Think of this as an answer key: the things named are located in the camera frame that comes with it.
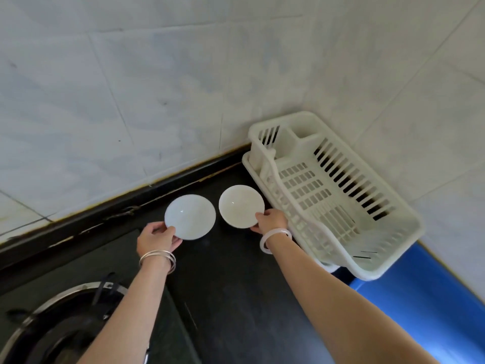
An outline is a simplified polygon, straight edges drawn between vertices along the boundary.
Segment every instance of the dish rack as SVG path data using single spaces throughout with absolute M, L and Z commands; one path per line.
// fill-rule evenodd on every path
M 316 115 L 253 124 L 242 163 L 322 267 L 379 278 L 425 231 L 421 217 Z

